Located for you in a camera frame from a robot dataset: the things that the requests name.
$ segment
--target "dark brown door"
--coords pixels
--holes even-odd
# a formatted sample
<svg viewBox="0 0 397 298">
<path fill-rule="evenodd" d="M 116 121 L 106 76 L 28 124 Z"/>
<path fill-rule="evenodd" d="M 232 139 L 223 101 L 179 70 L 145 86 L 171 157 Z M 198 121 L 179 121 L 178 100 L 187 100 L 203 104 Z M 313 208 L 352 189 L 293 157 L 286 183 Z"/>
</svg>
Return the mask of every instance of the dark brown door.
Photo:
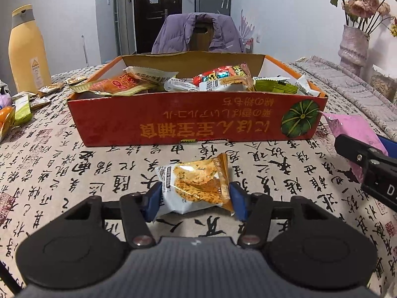
<svg viewBox="0 0 397 298">
<path fill-rule="evenodd" d="M 137 53 L 152 51 L 165 18 L 176 13 L 182 13 L 182 0 L 134 0 Z"/>
</svg>

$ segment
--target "screw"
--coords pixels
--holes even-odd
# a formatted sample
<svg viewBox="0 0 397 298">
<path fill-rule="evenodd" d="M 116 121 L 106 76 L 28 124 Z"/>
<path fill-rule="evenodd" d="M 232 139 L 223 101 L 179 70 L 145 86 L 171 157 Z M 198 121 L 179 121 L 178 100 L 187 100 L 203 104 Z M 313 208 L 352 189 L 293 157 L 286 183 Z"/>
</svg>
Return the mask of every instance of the screw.
<svg viewBox="0 0 397 298">
<path fill-rule="evenodd" d="M 148 235 L 139 235 L 132 240 L 132 242 L 137 246 L 148 246 L 152 241 L 153 238 Z"/>
<path fill-rule="evenodd" d="M 261 239 L 257 235 L 243 235 L 241 241 L 248 246 L 258 244 Z"/>
</svg>

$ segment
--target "orange fruit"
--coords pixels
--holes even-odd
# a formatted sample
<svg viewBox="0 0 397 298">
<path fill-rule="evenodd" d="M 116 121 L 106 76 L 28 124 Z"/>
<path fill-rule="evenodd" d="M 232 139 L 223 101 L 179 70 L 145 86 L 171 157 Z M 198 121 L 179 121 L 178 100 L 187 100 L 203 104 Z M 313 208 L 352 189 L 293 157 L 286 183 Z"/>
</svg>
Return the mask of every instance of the orange fruit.
<svg viewBox="0 0 397 298">
<path fill-rule="evenodd" d="M 6 106 L 0 110 L 0 125 L 3 125 L 5 118 L 12 112 L 12 106 Z"/>
</svg>

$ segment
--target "red box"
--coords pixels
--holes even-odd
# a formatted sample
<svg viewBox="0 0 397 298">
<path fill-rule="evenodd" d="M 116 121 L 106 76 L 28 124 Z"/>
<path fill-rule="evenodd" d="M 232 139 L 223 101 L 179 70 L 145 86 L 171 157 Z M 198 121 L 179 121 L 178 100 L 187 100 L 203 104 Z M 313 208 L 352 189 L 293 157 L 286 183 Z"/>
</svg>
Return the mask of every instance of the red box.
<svg viewBox="0 0 397 298">
<path fill-rule="evenodd" d="M 216 67 L 243 62 L 248 64 L 252 76 L 301 76 L 269 56 L 189 51 L 120 56 L 89 81 L 116 76 L 127 66 L 179 71 L 178 78 L 191 78 Z M 86 99 L 77 96 L 69 96 L 67 104 L 87 147 L 217 139 L 310 139 L 320 120 L 317 111 L 323 111 L 328 100 L 322 91 L 319 97 L 266 92 L 163 92 Z"/>
</svg>

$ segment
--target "warning label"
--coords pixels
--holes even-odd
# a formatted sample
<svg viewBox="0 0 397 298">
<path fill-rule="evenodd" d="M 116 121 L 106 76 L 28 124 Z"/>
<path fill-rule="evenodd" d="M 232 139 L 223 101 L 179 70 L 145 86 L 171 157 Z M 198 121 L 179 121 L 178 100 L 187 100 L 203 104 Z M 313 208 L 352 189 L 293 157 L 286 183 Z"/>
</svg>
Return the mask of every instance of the warning label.
<svg viewBox="0 0 397 298">
<path fill-rule="evenodd" d="M 32 74 L 33 74 L 33 78 L 34 78 L 34 84 L 36 85 L 37 89 L 42 88 L 44 83 L 43 83 L 43 79 L 41 78 L 40 65 L 38 63 L 37 58 L 31 59 L 30 63 L 32 65 Z"/>
</svg>

